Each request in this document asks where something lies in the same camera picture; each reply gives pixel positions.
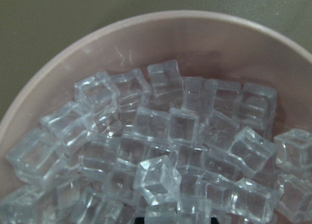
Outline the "pink bowl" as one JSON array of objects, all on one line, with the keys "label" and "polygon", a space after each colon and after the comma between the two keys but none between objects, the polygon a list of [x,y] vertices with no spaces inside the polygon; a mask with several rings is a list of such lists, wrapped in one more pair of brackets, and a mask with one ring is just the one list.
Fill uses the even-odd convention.
[{"label": "pink bowl", "polygon": [[272,136],[312,133],[312,56],[288,38],[247,20],[200,11],[147,14],[104,27],[50,60],[24,87],[0,125],[0,201],[25,185],[6,156],[40,120],[75,99],[75,83],[107,72],[175,60],[183,77],[274,88]]}]

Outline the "pile of clear ice cubes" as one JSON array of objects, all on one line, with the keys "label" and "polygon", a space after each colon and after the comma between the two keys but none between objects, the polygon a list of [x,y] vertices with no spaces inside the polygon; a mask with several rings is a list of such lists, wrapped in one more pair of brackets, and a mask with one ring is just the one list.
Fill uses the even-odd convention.
[{"label": "pile of clear ice cubes", "polygon": [[312,135],[272,136],[277,91],[183,77],[175,60],[74,85],[6,158],[3,224],[312,221]]}]

